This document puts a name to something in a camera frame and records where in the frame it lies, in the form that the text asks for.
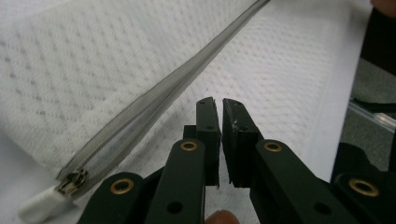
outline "zipper teeth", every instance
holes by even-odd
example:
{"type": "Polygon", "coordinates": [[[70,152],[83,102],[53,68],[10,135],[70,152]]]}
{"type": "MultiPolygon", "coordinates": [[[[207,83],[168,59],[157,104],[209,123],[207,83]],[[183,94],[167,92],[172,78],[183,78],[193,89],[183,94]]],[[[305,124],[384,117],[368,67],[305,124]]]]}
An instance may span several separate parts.
{"type": "MultiPolygon", "coordinates": [[[[143,117],[145,117],[147,112],[149,112],[148,109],[150,109],[150,106],[153,106],[153,103],[159,101],[160,103],[155,106],[156,109],[153,111],[153,114],[148,116],[148,120],[143,126],[137,128],[139,133],[134,137],[134,139],[126,141],[128,142],[127,145],[131,145],[132,143],[132,145],[134,144],[135,146],[155,123],[161,113],[166,110],[168,106],[172,104],[172,102],[176,100],[176,98],[195,80],[195,78],[206,68],[206,66],[232,39],[232,37],[242,29],[251,17],[253,17],[253,15],[269,1],[270,0],[256,1],[195,56],[120,112],[118,116],[111,120],[95,137],[93,137],[92,140],[89,141],[87,145],[82,148],[81,151],[62,169],[57,179],[62,180],[68,174],[85,166],[107,143],[111,141],[112,138],[120,133],[126,126],[128,126],[128,124],[138,119],[139,116],[143,115],[143,117]]],[[[116,159],[119,159],[121,155],[124,155],[125,152],[128,151],[125,150],[125,148],[120,149],[120,153],[116,156],[116,159]]],[[[111,170],[111,166],[117,164],[117,161],[119,160],[110,162],[97,174],[90,174],[87,184],[74,193],[73,197],[76,199],[82,196],[86,191],[100,181],[102,177],[111,170]]]]}

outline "zipper pull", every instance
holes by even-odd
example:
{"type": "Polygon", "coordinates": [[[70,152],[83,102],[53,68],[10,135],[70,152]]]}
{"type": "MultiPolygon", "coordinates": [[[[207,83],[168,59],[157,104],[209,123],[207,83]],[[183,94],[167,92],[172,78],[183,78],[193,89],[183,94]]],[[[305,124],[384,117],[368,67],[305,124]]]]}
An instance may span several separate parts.
{"type": "Polygon", "coordinates": [[[59,186],[53,186],[24,202],[18,210],[18,216],[27,223],[40,223],[64,204],[67,199],[88,180],[88,173],[79,170],[69,174],[59,186]]]}

